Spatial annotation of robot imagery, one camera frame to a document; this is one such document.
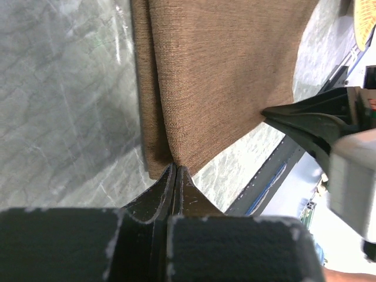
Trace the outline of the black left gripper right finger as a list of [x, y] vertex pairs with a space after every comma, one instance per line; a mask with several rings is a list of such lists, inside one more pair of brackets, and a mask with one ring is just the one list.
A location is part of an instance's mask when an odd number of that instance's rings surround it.
[[167, 228], [168, 281], [323, 281], [299, 219], [226, 216], [179, 167]]

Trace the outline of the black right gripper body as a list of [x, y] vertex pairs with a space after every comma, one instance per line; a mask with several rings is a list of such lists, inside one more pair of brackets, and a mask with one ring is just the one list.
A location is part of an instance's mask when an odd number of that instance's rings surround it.
[[363, 87], [355, 90], [355, 112], [359, 131], [375, 129], [375, 66], [365, 68]]

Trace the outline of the brown cloth napkin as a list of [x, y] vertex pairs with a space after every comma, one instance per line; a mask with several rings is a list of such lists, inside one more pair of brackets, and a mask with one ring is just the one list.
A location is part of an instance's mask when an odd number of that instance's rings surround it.
[[291, 103], [297, 52], [316, 1], [132, 1], [149, 176], [197, 173]]

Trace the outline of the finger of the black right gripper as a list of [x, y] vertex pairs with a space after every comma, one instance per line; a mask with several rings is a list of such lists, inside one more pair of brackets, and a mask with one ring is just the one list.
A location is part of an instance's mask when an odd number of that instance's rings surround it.
[[357, 131], [354, 88], [334, 88], [297, 103], [265, 108], [265, 122], [312, 156], [325, 174], [340, 138]]

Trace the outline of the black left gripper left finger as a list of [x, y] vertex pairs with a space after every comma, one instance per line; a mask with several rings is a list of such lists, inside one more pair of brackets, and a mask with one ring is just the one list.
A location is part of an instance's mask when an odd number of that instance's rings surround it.
[[1, 212], [2, 281], [162, 281], [176, 166], [122, 208]]

